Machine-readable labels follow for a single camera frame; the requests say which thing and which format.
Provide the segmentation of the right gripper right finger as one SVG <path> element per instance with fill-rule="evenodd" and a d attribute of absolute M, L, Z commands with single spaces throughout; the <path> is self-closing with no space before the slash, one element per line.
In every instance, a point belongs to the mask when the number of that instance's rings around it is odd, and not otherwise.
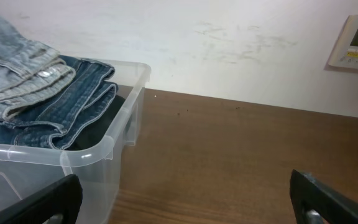
<path fill-rule="evenodd" d="M 306 172 L 292 170 L 290 199 L 297 224 L 358 224 L 358 203 Z"/>

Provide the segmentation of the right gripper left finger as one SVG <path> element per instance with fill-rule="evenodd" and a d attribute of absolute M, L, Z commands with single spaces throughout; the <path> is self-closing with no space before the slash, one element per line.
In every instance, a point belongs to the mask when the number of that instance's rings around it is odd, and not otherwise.
<path fill-rule="evenodd" d="M 79 177 L 70 174 L 0 211 L 0 224 L 44 223 L 54 215 L 75 224 L 83 200 Z"/>

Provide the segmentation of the dark blue jeans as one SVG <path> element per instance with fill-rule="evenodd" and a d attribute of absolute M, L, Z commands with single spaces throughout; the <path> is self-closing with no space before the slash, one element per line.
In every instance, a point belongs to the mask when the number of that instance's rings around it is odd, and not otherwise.
<path fill-rule="evenodd" d="M 0 122 L 0 144 L 64 150 L 107 111 L 119 89 L 110 82 L 115 68 L 87 58 L 62 56 L 76 72 L 61 92 Z"/>

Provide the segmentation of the light blue jeans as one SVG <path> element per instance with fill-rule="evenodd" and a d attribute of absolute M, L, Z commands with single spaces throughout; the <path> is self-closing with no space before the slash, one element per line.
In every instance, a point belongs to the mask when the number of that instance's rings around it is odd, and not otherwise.
<path fill-rule="evenodd" d="M 55 96 L 75 75 L 59 51 L 26 39 L 0 17 L 0 121 Z"/>

